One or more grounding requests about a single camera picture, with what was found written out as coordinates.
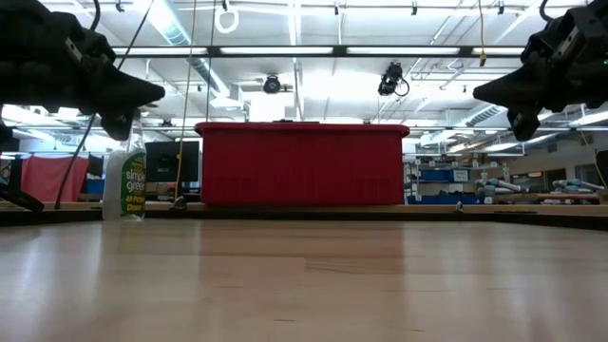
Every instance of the blue bin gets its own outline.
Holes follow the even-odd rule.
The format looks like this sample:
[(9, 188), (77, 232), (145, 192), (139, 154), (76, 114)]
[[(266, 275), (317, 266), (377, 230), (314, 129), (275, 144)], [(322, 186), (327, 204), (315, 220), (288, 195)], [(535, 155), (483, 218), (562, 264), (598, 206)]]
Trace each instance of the blue bin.
[(422, 170), (420, 172), (420, 180), (422, 181), (447, 181), (448, 174), (446, 170)]
[(437, 196), (423, 195), (420, 204), (438, 204)]
[(461, 202), (463, 204), (484, 204), (484, 197), (475, 195), (463, 195)]
[(105, 180), (86, 180), (86, 192), (89, 195), (103, 195)]
[(461, 200), (460, 195), (437, 195), (437, 204), (454, 204)]

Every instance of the cable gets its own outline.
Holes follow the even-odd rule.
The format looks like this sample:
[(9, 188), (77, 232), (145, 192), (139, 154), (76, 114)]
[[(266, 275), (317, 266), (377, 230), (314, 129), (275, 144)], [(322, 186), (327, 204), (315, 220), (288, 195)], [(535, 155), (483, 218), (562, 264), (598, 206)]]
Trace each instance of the cable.
[(482, 0), (477, 1), (477, 8), (479, 9), (479, 18), (482, 24), (481, 38), (482, 38), (482, 53), (479, 55), (479, 66), (485, 66), (487, 56), (485, 55), (485, 24), (484, 24), (484, 10), (482, 9)]
[(553, 18), (548, 16), (547, 13), (544, 11), (544, 8), (547, 6), (547, 2), (549, 2), (549, 0), (542, 0), (541, 7), (539, 8), (539, 12), (541, 13), (541, 18), (544, 19), (544, 21), (548, 23), (548, 22), (553, 21)]
[[(238, 10), (234, 9), (232, 6), (230, 6), (229, 0), (224, 0), (222, 2), (222, 6), (223, 6), (224, 11), (221, 12), (219, 15), (216, 15), (216, 18), (215, 18), (216, 29), (218, 29), (219, 33), (224, 33), (224, 34), (231, 33), (238, 27)], [(220, 18), (222, 15), (228, 14), (228, 13), (231, 13), (233, 15), (233, 22), (232, 22), (231, 26), (229, 26), (228, 28), (225, 28), (221, 24)]]
[(409, 83), (408, 83), (408, 81), (404, 80), (403, 78), (401, 79), (401, 81), (403, 81), (403, 83), (404, 83), (406, 86), (408, 86), (408, 91), (406, 91), (406, 92), (405, 92), (405, 93), (402, 95), (402, 94), (399, 94), (399, 93), (398, 93), (398, 92), (395, 90), (395, 95), (397, 95), (397, 96), (399, 96), (399, 97), (403, 98), (403, 97), (408, 96), (408, 94), (409, 94)]
[[(214, 15), (216, 15), (216, 4), (218, 0), (214, 0), (213, 8)], [(198, 0), (194, 0), (194, 8), (197, 7)], [(190, 52), (188, 58), (192, 58), (193, 49), (194, 49), (194, 33), (197, 27), (197, 12), (195, 10), (192, 11), (192, 29), (190, 30)], [(214, 36), (214, 25), (211, 26), (211, 45), (213, 45), (213, 36)], [(209, 58), (209, 69), (211, 70), (211, 58)], [(183, 163), (183, 137), (185, 136), (186, 131), (186, 115), (188, 113), (188, 95), (190, 94), (190, 75), (192, 73), (192, 68), (188, 66), (188, 79), (186, 80), (186, 93), (184, 95), (184, 105), (183, 105), (183, 120), (181, 122), (181, 134), (180, 134), (180, 154), (178, 160), (178, 178), (175, 182), (175, 192), (173, 194), (174, 201), (177, 201), (178, 194), (181, 189), (181, 165)], [(210, 80), (205, 80), (207, 82), (207, 121), (209, 121), (209, 93), (211, 87), (209, 86)]]
[[(97, 27), (97, 25), (99, 24), (100, 17), (101, 17), (101, 11), (99, 10), (99, 0), (94, 0), (94, 1), (95, 1), (95, 19), (93, 19), (93, 25), (91, 26), (91, 30), (94, 30)], [(145, 12), (145, 14), (143, 15), (140, 25), (137, 27), (137, 30), (135, 31), (135, 34), (133, 35), (133, 39), (131, 39), (131, 43), (129, 44), (128, 48), (126, 49), (126, 52), (124, 53), (124, 57), (117, 67), (118, 70), (120, 70), (121, 67), (123, 67), (126, 57), (128, 56), (128, 54), (131, 51), (131, 49), (133, 48), (133, 46), (135, 45), (135, 40), (140, 35), (140, 31), (142, 31), (143, 24), (145, 24), (145, 20), (148, 17), (148, 13), (150, 12), (150, 9), (152, 9), (152, 5), (154, 4), (155, 1), (156, 0), (150, 1), (150, 5), (148, 5), (148, 9)], [(91, 131), (91, 127), (93, 126), (93, 123), (95, 122), (96, 116), (97, 116), (97, 114), (91, 115), (91, 119), (88, 122), (88, 126), (86, 127), (85, 134), (83, 135), (83, 138), (80, 140), (78, 147), (76, 147), (76, 152), (74, 153), (74, 155), (72, 156), (72, 159), (69, 161), (69, 164), (67, 165), (67, 170), (64, 174), (64, 178), (61, 181), (61, 186), (59, 187), (59, 193), (57, 194), (57, 199), (55, 200), (55, 210), (61, 209), (61, 197), (64, 194), (64, 189), (66, 188), (67, 178), (69, 177), (69, 173), (71, 172), (72, 167), (74, 166), (74, 163), (76, 162), (76, 158), (78, 158), (78, 155), (80, 154), (80, 150), (85, 145), (86, 138), (88, 137), (88, 133)]]
[(99, 25), (99, 19), (102, 17), (102, 9), (99, 6), (99, 0), (93, 0), (95, 4), (95, 18), (93, 18), (93, 23), (91, 24), (90, 30), (94, 31)]
[[(580, 135), (582, 136), (582, 140), (585, 142), (585, 146), (588, 148), (591, 148), (591, 146), (589, 146), (589, 142), (587, 142), (587, 137), (585, 137), (585, 134), (582, 131), (580, 132)], [(606, 180), (601, 175), (601, 170), (599, 170), (598, 152), (595, 150), (593, 151), (593, 164), (596, 166), (596, 170), (598, 170), (599, 179), (601, 180), (601, 183), (604, 185), (604, 189), (608, 190), (608, 185), (606, 184)]]

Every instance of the security camera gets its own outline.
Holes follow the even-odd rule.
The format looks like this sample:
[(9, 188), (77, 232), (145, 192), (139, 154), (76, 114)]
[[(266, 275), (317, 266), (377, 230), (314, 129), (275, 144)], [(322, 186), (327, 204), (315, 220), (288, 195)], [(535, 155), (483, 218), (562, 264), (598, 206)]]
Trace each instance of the security camera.
[(269, 75), (264, 82), (263, 89), (267, 94), (277, 94), (281, 90), (281, 82), (278, 81), (278, 76)]
[(387, 71), (384, 73), (384, 75), (382, 75), (382, 80), (380, 81), (380, 86), (378, 87), (378, 94), (381, 96), (389, 96), (394, 94), (400, 82), (407, 84), (406, 80), (403, 79), (403, 69), (401, 68), (401, 64), (391, 62), (390, 66), (387, 68)]

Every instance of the hanging hook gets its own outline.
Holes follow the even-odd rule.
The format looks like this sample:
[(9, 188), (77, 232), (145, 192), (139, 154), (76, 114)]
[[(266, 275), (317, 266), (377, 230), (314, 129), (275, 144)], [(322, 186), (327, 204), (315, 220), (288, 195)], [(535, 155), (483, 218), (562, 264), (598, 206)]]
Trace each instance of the hanging hook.
[(122, 2), (122, 0), (116, 0), (116, 5), (115, 5), (115, 7), (116, 7), (116, 10), (117, 10), (119, 13), (124, 13), (124, 7), (123, 7), (123, 5), (121, 4), (121, 2)]

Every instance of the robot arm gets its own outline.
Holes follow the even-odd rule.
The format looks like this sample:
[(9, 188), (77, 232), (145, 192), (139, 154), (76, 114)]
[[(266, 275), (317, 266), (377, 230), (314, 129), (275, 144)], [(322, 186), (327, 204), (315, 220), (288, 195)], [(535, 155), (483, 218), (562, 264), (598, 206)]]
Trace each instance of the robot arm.
[(0, 2), (0, 46), (0, 104), (99, 113), (115, 140), (128, 138), (135, 108), (164, 96), (161, 86), (115, 68), (116, 54), (102, 34), (36, 0)]
[(607, 28), (608, 0), (570, 9), (530, 36), (522, 67), (478, 86), (473, 96), (508, 108), (519, 141), (532, 137), (543, 108), (554, 112), (574, 104), (598, 108), (608, 100)]

